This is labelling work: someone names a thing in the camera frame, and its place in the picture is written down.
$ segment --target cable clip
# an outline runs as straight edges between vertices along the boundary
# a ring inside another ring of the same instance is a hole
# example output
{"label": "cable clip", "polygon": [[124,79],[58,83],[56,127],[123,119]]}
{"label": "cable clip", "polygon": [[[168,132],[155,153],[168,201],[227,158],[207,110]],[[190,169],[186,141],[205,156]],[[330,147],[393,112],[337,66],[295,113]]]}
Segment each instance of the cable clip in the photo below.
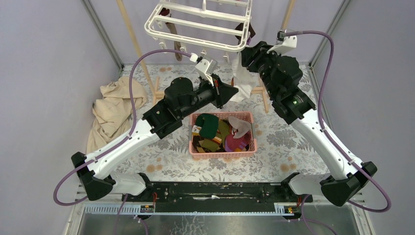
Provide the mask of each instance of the cable clip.
{"label": "cable clip", "polygon": [[351,161],[349,161],[348,163],[349,163],[349,165],[351,165],[353,162],[355,162],[356,161],[356,159],[355,158],[353,158]]}

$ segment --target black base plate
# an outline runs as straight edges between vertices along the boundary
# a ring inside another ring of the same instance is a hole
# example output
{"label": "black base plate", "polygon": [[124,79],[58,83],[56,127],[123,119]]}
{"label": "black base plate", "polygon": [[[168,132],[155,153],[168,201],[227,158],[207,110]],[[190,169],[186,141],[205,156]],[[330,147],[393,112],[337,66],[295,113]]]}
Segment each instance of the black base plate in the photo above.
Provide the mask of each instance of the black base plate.
{"label": "black base plate", "polygon": [[[301,195],[280,183],[152,182],[156,212],[274,212],[274,203],[297,203]],[[153,202],[128,195],[127,202]]]}

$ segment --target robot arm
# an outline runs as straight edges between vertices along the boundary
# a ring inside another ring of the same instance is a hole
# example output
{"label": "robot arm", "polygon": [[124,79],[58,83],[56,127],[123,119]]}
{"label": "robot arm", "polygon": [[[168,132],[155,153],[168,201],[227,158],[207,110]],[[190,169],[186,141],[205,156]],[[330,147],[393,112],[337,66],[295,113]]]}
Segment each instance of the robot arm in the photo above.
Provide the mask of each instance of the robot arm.
{"label": "robot arm", "polygon": [[[198,89],[193,89],[193,84],[188,78],[174,79],[165,89],[164,98],[144,113],[131,135],[126,132],[95,152],[87,155],[78,152],[71,157],[75,167],[95,160],[77,171],[89,200],[98,200],[110,192],[131,195],[143,193],[151,185],[145,175],[118,173],[114,171],[115,168],[143,147],[163,139],[180,128],[186,116],[209,103],[222,108],[238,92],[237,88],[222,83],[220,78],[213,74],[216,67],[215,61],[207,57],[199,57],[195,59],[195,62],[198,63],[196,69],[201,75]],[[128,140],[115,150],[99,160],[95,159],[99,154],[118,145],[126,137]]]}
{"label": "robot arm", "polygon": [[[289,177],[289,186],[297,194],[323,195],[336,206],[342,206],[357,193],[368,179],[351,165],[329,141],[319,125],[315,104],[298,88],[302,71],[295,58],[278,54],[295,47],[295,38],[282,38],[279,47],[260,42],[242,51],[242,66],[261,77],[275,112],[292,125],[313,146],[327,165],[330,173],[324,175],[296,174]],[[356,157],[325,124],[336,143],[357,165],[370,176],[377,168],[372,162],[364,163]]]}

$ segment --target green fabric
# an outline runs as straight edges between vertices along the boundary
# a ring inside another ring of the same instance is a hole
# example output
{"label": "green fabric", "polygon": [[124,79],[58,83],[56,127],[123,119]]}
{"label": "green fabric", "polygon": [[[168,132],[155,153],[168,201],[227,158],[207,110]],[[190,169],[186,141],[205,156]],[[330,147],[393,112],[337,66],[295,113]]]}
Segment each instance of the green fabric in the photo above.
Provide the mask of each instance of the green fabric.
{"label": "green fabric", "polygon": [[212,114],[200,114],[196,118],[195,125],[201,126],[199,135],[206,139],[215,138],[218,130],[219,118]]}
{"label": "green fabric", "polygon": [[229,125],[226,122],[219,120],[218,129],[221,133],[222,144],[224,144],[226,136],[229,135]]}
{"label": "green fabric", "polygon": [[216,150],[218,149],[219,145],[211,140],[205,139],[202,143],[202,148],[207,148],[210,151],[212,151],[212,153],[216,152]]}
{"label": "green fabric", "polygon": [[228,135],[229,135],[229,125],[223,122],[222,120],[219,120],[218,129],[216,131],[215,137],[221,139],[221,142],[218,143],[218,142],[213,141],[212,139],[205,139],[201,146],[203,148],[209,149],[210,151],[214,153],[218,149],[219,145],[225,143],[225,138]]}

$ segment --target white bracket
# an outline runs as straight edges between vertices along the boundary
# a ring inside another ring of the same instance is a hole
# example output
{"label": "white bracket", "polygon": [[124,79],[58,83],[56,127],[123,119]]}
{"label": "white bracket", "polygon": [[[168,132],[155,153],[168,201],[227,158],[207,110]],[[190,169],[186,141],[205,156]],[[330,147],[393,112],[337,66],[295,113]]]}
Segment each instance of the white bracket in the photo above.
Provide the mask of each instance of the white bracket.
{"label": "white bracket", "polygon": [[214,87],[215,85],[211,75],[217,66],[218,62],[216,60],[213,60],[207,56],[203,56],[203,59],[198,64],[196,64],[195,69],[202,77],[202,79],[209,81],[209,83]]}
{"label": "white bracket", "polygon": [[285,54],[297,47],[297,37],[291,36],[291,37],[285,37],[284,41],[281,44],[275,45],[272,48],[270,48],[267,53],[270,53],[271,51],[275,51],[277,54]]}
{"label": "white bracket", "polygon": [[185,43],[182,43],[180,45],[180,51],[183,51],[183,52],[187,53],[187,48],[186,48],[186,44]]}
{"label": "white bracket", "polygon": [[225,55],[223,56],[223,58],[225,59],[225,62],[229,64],[229,54],[227,51],[225,51]]}
{"label": "white bracket", "polygon": [[161,21],[156,21],[157,25],[159,26],[160,29],[163,29],[163,24],[161,23]]}
{"label": "white bracket", "polygon": [[200,56],[206,56],[208,53],[206,52],[206,49],[203,48],[203,50],[200,52]]}
{"label": "white bracket", "polygon": [[160,46],[161,49],[167,49],[166,42],[165,42],[165,40],[163,38],[160,38],[159,39],[159,46]]}

